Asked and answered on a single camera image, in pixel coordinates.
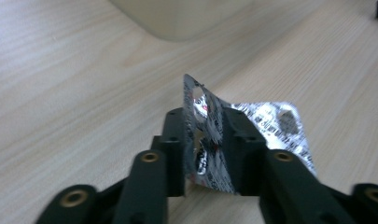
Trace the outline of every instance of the wooden table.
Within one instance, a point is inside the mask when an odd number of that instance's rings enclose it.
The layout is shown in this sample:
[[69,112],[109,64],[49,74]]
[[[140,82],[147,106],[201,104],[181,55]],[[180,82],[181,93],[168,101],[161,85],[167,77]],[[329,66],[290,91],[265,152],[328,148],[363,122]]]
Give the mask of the wooden table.
[[[378,184],[375,1],[255,0],[209,32],[158,39],[106,0],[0,0],[0,223],[61,189],[105,189],[182,106],[191,74],[226,101],[290,101],[319,179]],[[262,223],[258,198],[188,184],[170,223]]]

